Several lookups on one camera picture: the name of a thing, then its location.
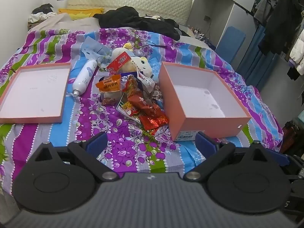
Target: white aerosol can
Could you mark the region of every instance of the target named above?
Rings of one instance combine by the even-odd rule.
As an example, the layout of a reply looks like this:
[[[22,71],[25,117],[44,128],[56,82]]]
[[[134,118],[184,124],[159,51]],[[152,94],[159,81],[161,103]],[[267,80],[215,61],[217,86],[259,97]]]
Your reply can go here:
[[[73,83],[73,96],[78,97],[83,94],[88,85],[92,76],[97,68],[96,60],[88,60],[86,64],[81,69],[80,73],[78,74],[77,78]]]

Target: black jacket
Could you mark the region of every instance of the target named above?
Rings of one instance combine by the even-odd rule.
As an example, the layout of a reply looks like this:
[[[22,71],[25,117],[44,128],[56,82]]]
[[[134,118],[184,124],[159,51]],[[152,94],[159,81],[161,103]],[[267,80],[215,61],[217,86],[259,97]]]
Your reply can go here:
[[[297,0],[279,0],[265,28],[265,36],[258,47],[264,55],[269,51],[281,54],[285,44],[291,44],[301,23],[302,8]]]
[[[129,6],[109,10],[104,14],[95,14],[93,17],[98,19],[101,28],[133,27],[143,31],[159,33],[176,41],[181,38],[171,21],[139,17],[138,12]]]

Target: black machine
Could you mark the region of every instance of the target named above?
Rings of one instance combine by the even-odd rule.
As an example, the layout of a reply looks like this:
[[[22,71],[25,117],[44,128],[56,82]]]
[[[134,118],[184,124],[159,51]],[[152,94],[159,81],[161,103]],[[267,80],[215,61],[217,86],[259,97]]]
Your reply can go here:
[[[96,160],[106,145],[105,133],[67,147],[41,144],[13,182],[21,211],[4,227],[295,228],[304,218],[304,161],[258,141],[236,148],[198,133],[206,160],[183,178],[119,178]]]

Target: gray jacket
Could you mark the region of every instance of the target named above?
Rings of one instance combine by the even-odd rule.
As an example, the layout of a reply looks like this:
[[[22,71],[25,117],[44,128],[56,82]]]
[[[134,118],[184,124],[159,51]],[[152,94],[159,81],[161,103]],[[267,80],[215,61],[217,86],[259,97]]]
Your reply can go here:
[[[278,0],[261,0],[256,6],[257,11],[255,12],[254,18],[258,20],[262,26],[266,26],[277,3]]]

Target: pillow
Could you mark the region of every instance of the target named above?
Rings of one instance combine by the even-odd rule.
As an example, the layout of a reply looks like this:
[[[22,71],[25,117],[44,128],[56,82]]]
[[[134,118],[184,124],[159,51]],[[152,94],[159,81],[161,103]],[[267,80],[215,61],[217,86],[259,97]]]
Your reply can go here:
[[[96,13],[103,13],[103,8],[92,8],[92,9],[65,9],[60,8],[59,13],[68,13],[72,20],[78,20],[88,17],[93,17]]]

